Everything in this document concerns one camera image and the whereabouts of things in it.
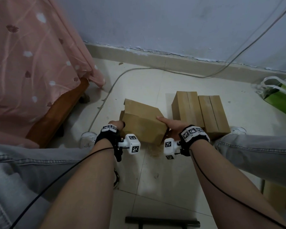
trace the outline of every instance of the brown cardboard box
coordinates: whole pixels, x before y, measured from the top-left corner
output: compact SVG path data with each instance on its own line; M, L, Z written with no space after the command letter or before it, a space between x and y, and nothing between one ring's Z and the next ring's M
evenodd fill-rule
M179 92L172 103L174 120L204 128L197 92Z
M140 142L160 145L167 126L156 119L163 116L158 108L125 99L125 110L121 111L120 120L125 122L121 136L133 133Z
M219 96L198 96L205 131L211 140L230 133L229 123Z

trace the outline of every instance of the tiled floor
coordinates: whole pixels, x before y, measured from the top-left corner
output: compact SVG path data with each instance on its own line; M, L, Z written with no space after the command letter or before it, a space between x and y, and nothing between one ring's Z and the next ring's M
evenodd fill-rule
M131 64L95 59L106 77L104 90L91 84L87 90L91 101L78 104L65 122L65 136L52 141L51 147L77 147L80 135L86 132L103 103L111 85L125 70L140 67ZM110 120L117 120L124 109L125 98L160 109L171 118L171 103L176 91L197 91L199 95L220 95L229 125L242 126L248 134L286 135L286 115L263 101L251 84L217 78L200 79L161 70L134 70L124 74L113 88L103 109L92 125L99 132ZM137 228L126 225L125 216L177 219L197 218L201 228L216 228L210 208L199 184L192 161L178 156L171 161L153 158L145 153L123 154L116 164L120 184L114 191L110 228ZM260 179L246 173L259 188Z

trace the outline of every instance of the hand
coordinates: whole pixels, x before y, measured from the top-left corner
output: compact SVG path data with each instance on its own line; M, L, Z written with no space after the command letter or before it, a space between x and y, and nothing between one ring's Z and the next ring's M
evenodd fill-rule
M124 121L110 121L108 124L113 124L120 131L125 127Z
M165 117L157 117L157 120L165 123L171 130L164 136L166 138L173 138L174 140L180 140L179 133L186 127L189 126L188 123L178 121L178 120L170 120Z

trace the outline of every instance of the pink bedspread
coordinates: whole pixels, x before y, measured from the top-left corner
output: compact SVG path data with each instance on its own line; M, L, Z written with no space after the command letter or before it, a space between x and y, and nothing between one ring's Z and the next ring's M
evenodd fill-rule
M0 0L0 143L38 147L28 131L83 76L105 84L53 0Z

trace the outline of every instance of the light gray jeans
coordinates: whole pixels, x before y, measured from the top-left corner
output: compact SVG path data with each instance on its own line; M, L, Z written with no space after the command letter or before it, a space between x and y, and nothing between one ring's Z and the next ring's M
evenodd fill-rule
M286 187L286 136L228 134L214 146L237 168Z
M0 229L9 228L38 193L91 149L25 149L0 145ZM15 228L38 228L51 200L73 173L65 175L40 197Z
M215 147L238 168L286 186L286 137L229 134ZM9 228L42 189L90 150L25 149L0 145L0 229ZM51 200L71 175L39 198L16 228L38 228Z

